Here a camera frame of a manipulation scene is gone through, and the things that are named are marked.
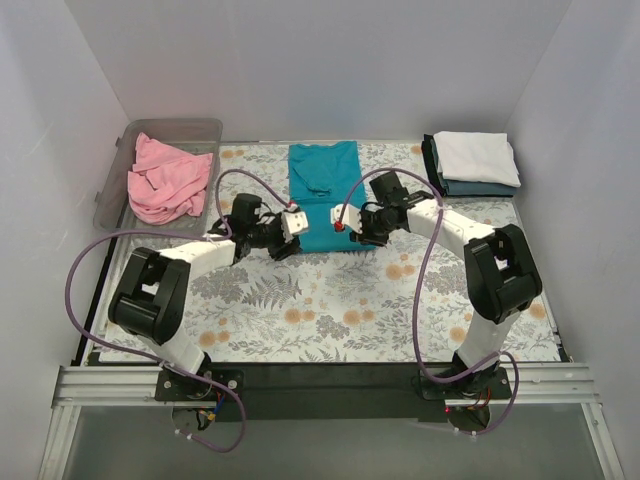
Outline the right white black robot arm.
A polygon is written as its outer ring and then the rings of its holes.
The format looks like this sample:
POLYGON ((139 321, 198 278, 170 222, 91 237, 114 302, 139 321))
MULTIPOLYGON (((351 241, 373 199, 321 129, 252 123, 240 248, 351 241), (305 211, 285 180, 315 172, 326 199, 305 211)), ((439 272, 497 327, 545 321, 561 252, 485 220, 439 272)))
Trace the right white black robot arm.
POLYGON ((418 366, 431 384, 475 397, 496 375, 513 324, 541 295, 541 277, 520 227, 495 228, 448 210, 435 187, 409 192, 400 173, 379 168, 366 174, 374 201, 355 207, 344 200, 331 209, 330 222, 354 243, 382 247, 403 230, 428 239, 429 250, 441 246, 463 261, 473 307, 466 337, 444 372, 418 366))

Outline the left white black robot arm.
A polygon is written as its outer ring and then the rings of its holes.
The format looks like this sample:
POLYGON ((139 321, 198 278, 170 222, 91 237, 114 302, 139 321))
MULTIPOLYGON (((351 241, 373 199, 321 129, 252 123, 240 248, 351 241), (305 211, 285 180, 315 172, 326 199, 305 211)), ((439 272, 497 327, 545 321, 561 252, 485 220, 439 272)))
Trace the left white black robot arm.
POLYGON ((111 299, 109 321, 160 361, 181 369, 178 387, 190 399, 205 398, 213 386, 211 373, 202 368, 208 356, 183 326, 190 282, 238 263, 254 249, 266 250, 276 261, 297 254, 300 236, 309 229, 306 214, 294 203, 278 213, 261 208, 259 196, 243 193, 201 241, 135 249, 111 299))

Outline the teal t shirt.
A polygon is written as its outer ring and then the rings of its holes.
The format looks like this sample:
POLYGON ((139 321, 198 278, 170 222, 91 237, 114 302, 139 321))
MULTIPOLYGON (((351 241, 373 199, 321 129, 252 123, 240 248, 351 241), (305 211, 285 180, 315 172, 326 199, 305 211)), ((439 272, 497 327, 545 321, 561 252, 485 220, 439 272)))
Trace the teal t shirt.
POLYGON ((362 176, 357 143, 291 145, 288 168, 290 198, 305 212, 309 222, 309 231, 300 237, 302 251, 363 250, 365 247, 352 242, 347 233, 337 232, 330 217, 331 209, 346 198, 356 207, 367 201, 364 186, 356 183, 362 176))

